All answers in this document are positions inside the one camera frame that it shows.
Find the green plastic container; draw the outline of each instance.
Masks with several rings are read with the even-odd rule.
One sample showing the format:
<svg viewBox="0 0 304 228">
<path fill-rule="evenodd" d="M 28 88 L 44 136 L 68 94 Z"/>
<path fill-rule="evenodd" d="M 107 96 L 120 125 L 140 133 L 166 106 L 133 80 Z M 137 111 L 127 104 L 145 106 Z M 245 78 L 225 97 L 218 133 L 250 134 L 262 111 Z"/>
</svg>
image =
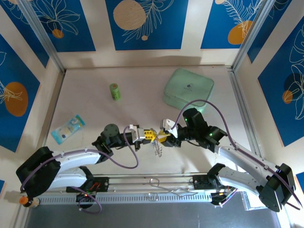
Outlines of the green plastic container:
<svg viewBox="0 0 304 228">
<path fill-rule="evenodd" d="M 211 78 L 184 69 L 177 69 L 167 83 L 163 100 L 170 106 L 182 109 L 187 103 L 197 99 L 209 100 L 214 86 Z M 203 112 L 205 102 L 195 102 L 189 108 Z"/>
</svg>

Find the blue package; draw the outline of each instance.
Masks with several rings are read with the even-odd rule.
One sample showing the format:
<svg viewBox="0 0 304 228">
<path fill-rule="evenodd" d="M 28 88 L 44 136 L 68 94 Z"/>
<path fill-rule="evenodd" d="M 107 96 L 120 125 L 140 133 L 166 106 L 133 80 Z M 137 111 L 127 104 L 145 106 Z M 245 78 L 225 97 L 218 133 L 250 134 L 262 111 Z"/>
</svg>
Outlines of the blue package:
<svg viewBox="0 0 304 228">
<path fill-rule="evenodd" d="M 83 126 L 85 126 L 85 122 L 80 118 L 79 115 L 76 115 L 63 126 L 53 130 L 51 134 L 56 142 L 60 145 L 64 140 Z"/>
</svg>

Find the wire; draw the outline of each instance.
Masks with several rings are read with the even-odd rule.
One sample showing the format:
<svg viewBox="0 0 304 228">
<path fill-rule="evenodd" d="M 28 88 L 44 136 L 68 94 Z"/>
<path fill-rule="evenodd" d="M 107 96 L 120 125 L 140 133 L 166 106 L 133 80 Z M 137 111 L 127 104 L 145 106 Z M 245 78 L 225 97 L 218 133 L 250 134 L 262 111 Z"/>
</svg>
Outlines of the wire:
<svg viewBox="0 0 304 228">
<path fill-rule="evenodd" d="M 299 198 L 296 196 L 295 192 L 292 190 L 292 188 L 289 186 L 289 184 L 287 184 L 287 182 L 279 175 L 277 174 L 273 169 L 271 169 L 270 167 L 266 166 L 264 163 L 262 163 L 259 159 L 255 158 L 254 156 L 252 156 L 251 154 L 247 153 L 246 151 L 240 149 L 239 147 L 237 147 L 237 145 L 235 144 L 234 140 L 232 139 L 231 137 L 231 134 L 230 134 L 230 131 L 228 129 L 228 125 L 227 125 L 227 122 L 222 114 L 222 112 L 213 104 L 211 103 L 210 101 L 207 101 L 207 100 L 203 100 L 203 99 L 197 99 L 197 100 L 193 100 L 193 101 L 190 101 L 189 103 L 187 103 L 183 109 L 180 111 L 179 115 L 177 116 L 177 120 L 175 122 L 175 124 L 173 125 L 173 127 L 171 129 L 174 129 L 176 127 L 176 125 L 178 124 L 179 120 L 180 120 L 180 117 L 182 115 L 182 113 L 184 112 L 184 110 L 192 103 L 194 102 L 205 102 L 209 105 L 211 105 L 212 107 L 214 107 L 218 114 L 220 115 L 220 117 L 222 118 L 223 120 L 223 123 L 225 125 L 225 128 L 226 128 L 226 131 L 227 131 L 227 135 L 228 135 L 228 138 L 231 142 L 231 144 L 234 146 L 234 148 L 236 148 L 238 151 L 240 151 L 242 154 L 244 154 L 245 156 L 249 157 L 250 159 L 254 160 L 256 163 L 258 163 L 259 165 L 261 165 L 264 169 L 266 169 L 267 167 L 267 170 L 270 171 L 273 175 L 275 175 L 284 185 L 285 187 L 289 190 L 289 192 L 293 195 L 293 197 L 295 198 L 295 200 L 297 201 L 297 203 L 301 206 L 301 208 L 303 208 Z M 297 210 L 300 210 L 298 207 L 292 205 L 293 208 L 297 209 Z"/>
<path fill-rule="evenodd" d="M 46 164 L 49 163 L 50 161 L 55 160 L 55 159 L 57 159 L 57 158 L 62 158 L 62 157 L 64 157 L 64 156 L 74 155 L 74 154 L 83 153 L 83 152 L 95 152 L 95 153 L 99 153 L 99 154 L 101 154 L 101 155 L 107 157 L 108 159 L 110 159 L 115 165 L 118 165 L 119 167 L 122 167 L 122 168 L 125 168 L 125 169 L 135 169 L 135 168 L 138 166 L 138 164 L 139 164 L 139 160 L 138 160 L 138 157 L 137 157 L 135 151 L 133 150 L 133 148 L 131 147 L 130 143 L 129 143 L 128 140 L 127 140 L 125 131 L 126 131 L 128 128 L 129 128 L 129 126 L 126 126 L 126 127 L 124 128 L 124 130 L 123 130 L 123 136 L 124 136 L 124 137 L 123 137 L 123 138 L 124 138 L 124 140 L 125 140 L 125 143 L 126 143 L 127 146 L 130 148 L 132 154 L 134 155 L 134 157 L 135 157 L 135 159 L 136 159 L 136 165 L 135 165 L 135 166 L 129 167 L 129 166 L 121 165 L 121 164 L 119 164 L 118 162 L 116 162 L 113 158 L 111 158 L 108 154 L 106 154 L 106 153 L 104 153 L 104 152 L 102 152 L 102 151 L 98 151 L 98 150 L 85 150 L 85 149 L 83 149 L 83 150 L 77 150 L 77 151 L 66 152 L 66 153 L 64 153 L 64 154 L 59 154 L 59 155 L 56 155 L 56 156 L 54 156 L 54 157 L 51 157 L 51 158 L 47 159 L 46 161 L 44 161 L 43 163 L 41 163 L 39 166 L 37 166 L 37 167 L 36 167 L 36 168 L 35 168 L 35 169 L 26 177 L 26 179 L 23 181 L 23 183 L 21 184 L 21 187 L 20 187 L 20 191 L 21 191 L 21 192 L 24 192 L 24 191 L 25 191 L 25 190 L 24 190 L 24 186 L 25 186 L 25 185 L 27 184 L 27 182 L 32 178 L 32 176 L 34 176 L 34 174 L 35 174 L 39 169 L 41 169 L 41 167 L 43 167 L 44 165 L 46 165 Z M 85 191 L 83 191 L 83 190 L 81 190 L 81 189 L 79 189 L 79 188 L 77 188 L 77 187 L 72 187 L 72 188 L 76 189 L 77 191 L 80 191 L 80 192 L 82 192 L 82 193 L 87 194 Z M 89 196 L 90 198 L 92 198 L 95 202 L 97 202 L 97 201 L 95 200 L 94 197 L 92 197 L 92 196 L 89 195 L 89 194 L 88 194 L 88 196 Z"/>
<path fill-rule="evenodd" d="M 99 214 L 101 211 L 102 211 L 102 206 L 100 204 L 100 202 L 98 202 L 97 199 L 95 199 L 93 196 L 91 196 L 90 194 L 88 194 L 87 192 L 83 191 L 82 189 L 80 188 L 77 188 L 77 187 L 71 187 L 85 195 L 87 195 L 89 198 L 91 198 L 93 201 L 95 201 L 97 203 L 97 205 L 99 206 L 99 210 L 98 211 L 88 211 L 88 210 L 84 210 L 80 207 L 80 203 L 85 199 L 85 198 L 82 198 L 79 202 L 78 202 L 78 207 L 79 207 L 79 210 L 84 212 L 84 213 L 87 213 L 87 214 L 91 214 L 91 215 L 96 215 L 96 214 Z"/>
<path fill-rule="evenodd" d="M 192 144 L 193 146 L 199 146 L 199 147 L 200 147 L 200 145 L 195 144 L 195 143 L 192 143 L 192 142 L 190 142 L 189 140 L 187 140 L 187 142 L 190 143 L 190 144 Z"/>
</svg>

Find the orange circle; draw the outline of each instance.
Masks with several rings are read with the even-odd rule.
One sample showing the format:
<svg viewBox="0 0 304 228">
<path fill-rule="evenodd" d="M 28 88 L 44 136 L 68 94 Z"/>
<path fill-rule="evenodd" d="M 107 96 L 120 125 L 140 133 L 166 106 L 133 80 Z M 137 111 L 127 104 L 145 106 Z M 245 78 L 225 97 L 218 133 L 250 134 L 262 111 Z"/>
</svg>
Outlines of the orange circle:
<svg viewBox="0 0 304 228">
<path fill-rule="evenodd" d="M 228 34 L 228 42 L 234 45 L 242 44 L 251 24 L 252 21 L 247 20 L 233 27 Z"/>
<path fill-rule="evenodd" d="M 283 93 L 283 101 L 286 104 L 290 104 L 293 101 L 293 93 L 290 92 L 289 90 L 286 90 Z"/>
<path fill-rule="evenodd" d="M 21 117 L 27 110 L 29 99 L 27 89 L 19 82 L 11 82 L 5 87 L 4 99 L 8 112 L 16 117 Z"/>
<path fill-rule="evenodd" d="M 26 196 L 22 196 L 20 199 L 19 199 L 19 204 L 22 204 L 22 205 L 25 205 L 27 202 L 28 202 L 28 198 Z"/>
<path fill-rule="evenodd" d="M 63 32 L 61 30 L 59 30 L 59 29 L 54 29 L 52 31 L 52 34 L 53 34 L 54 37 L 56 37 L 58 39 L 62 39 L 63 36 L 64 36 Z"/>
</svg>

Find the bottle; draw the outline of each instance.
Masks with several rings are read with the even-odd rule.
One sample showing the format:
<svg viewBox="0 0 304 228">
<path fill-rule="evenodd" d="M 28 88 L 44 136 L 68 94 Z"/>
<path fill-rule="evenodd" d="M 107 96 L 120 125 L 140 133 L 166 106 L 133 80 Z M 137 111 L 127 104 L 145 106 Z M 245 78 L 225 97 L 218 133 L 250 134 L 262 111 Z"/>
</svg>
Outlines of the bottle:
<svg viewBox="0 0 304 228">
<path fill-rule="evenodd" d="M 22 204 L 26 208 L 35 208 L 39 205 L 40 200 L 36 197 L 30 198 L 30 197 L 27 197 L 27 196 L 22 196 L 19 199 L 19 203 Z"/>
</svg>

